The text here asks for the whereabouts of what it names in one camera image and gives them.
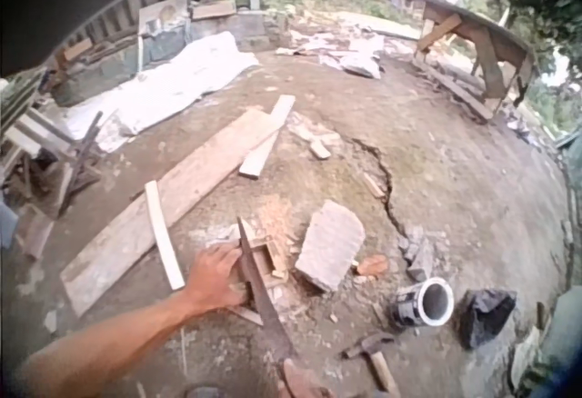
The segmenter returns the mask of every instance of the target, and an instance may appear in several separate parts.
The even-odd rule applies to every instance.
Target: concrete floor
[[[447,233],[449,251],[437,255],[434,274],[450,282],[458,302],[467,289],[518,292],[517,309],[503,332],[472,353],[458,343],[457,315],[441,328],[422,329],[418,336],[407,331],[387,345],[384,353],[402,396],[501,395],[510,345],[534,322],[536,302],[553,305],[565,288],[560,222],[567,218],[567,204],[557,167],[503,124],[474,124],[448,93],[435,91],[407,63],[386,59],[386,73],[377,81],[318,65],[313,57],[257,56],[260,68],[106,157],[104,179],[76,197],[39,264],[17,251],[5,255],[3,374],[58,336],[168,296],[160,259],[151,251],[79,320],[59,273],[145,182],[159,179],[248,106],[269,112],[280,94],[291,94],[297,112],[339,132],[343,143],[320,162],[306,142],[283,129],[258,181],[230,175],[172,227],[182,269],[237,214],[261,224],[288,248],[285,236],[301,237],[324,200],[345,205],[366,229],[358,258],[382,253],[396,266],[366,284],[347,276],[337,293],[326,296],[294,275],[279,308],[297,350],[338,396],[372,391],[376,385],[366,362],[342,361],[338,354],[379,328],[371,303],[384,303],[398,286],[411,284],[396,249],[396,228],[359,175],[384,178],[393,187],[398,223]],[[53,309],[58,330],[51,337],[43,320]],[[338,323],[329,320],[331,313]],[[147,396],[169,397],[187,383],[204,382],[223,384],[235,397],[272,396],[266,348],[255,325],[212,313],[186,327],[186,340],[187,375],[178,334],[105,395],[138,396],[140,382]]]

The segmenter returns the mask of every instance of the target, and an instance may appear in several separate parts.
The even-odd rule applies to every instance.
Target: hammer head
[[[374,333],[362,339],[354,348],[344,351],[344,356],[348,359],[356,357],[361,353],[374,354],[380,351],[384,342],[393,342],[394,336],[390,333]]]

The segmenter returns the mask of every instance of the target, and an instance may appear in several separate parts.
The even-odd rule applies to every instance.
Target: crack in ground
[[[393,185],[392,185],[392,173],[388,169],[388,167],[382,162],[382,152],[377,146],[373,146],[370,144],[366,144],[362,139],[358,139],[356,137],[348,137],[353,144],[359,146],[362,151],[371,154],[378,163],[378,168],[384,176],[386,177],[386,199],[384,200],[384,210],[386,211],[386,216],[390,223],[396,228],[399,234],[406,237],[406,231],[404,225],[398,221],[394,213],[394,206],[392,205],[390,199],[392,197],[393,192]]]

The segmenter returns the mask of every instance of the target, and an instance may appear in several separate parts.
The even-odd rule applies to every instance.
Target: hammer
[[[389,392],[391,396],[400,398],[400,391],[398,385],[388,369],[386,359],[380,351],[380,347],[384,342],[393,342],[394,336],[390,333],[375,333],[362,339],[354,348],[344,351],[344,356],[347,359],[353,359],[361,353],[367,354],[374,365],[376,376],[382,383],[385,391]]]

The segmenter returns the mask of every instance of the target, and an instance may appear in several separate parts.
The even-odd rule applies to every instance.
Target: hammer handle
[[[384,390],[387,391],[390,396],[394,398],[400,398],[398,385],[396,384],[396,380],[392,376],[392,373],[388,369],[388,364],[386,363],[386,359],[384,358],[382,352],[378,351],[377,353],[373,353],[370,355],[370,358],[372,359],[372,364],[376,369],[376,375],[382,383]]]

